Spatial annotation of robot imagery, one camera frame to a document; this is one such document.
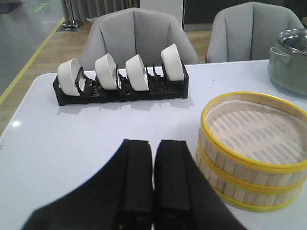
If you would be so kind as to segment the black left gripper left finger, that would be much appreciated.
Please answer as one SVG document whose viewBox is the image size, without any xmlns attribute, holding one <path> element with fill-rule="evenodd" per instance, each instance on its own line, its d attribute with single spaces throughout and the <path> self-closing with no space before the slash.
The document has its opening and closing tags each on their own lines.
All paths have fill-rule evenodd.
<svg viewBox="0 0 307 230">
<path fill-rule="evenodd" d="M 37 209 L 24 230 L 149 230 L 152 227 L 152 152 L 147 141 L 123 140 L 93 177 Z"/>
</svg>

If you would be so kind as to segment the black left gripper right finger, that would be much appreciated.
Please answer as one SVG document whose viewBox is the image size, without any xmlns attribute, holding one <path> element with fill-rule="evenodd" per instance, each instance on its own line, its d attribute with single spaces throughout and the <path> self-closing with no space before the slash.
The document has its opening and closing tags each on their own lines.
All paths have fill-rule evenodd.
<svg viewBox="0 0 307 230">
<path fill-rule="evenodd" d="M 186 142 L 162 140 L 154 161 L 156 230 L 243 230 L 193 160 Z"/>
</svg>

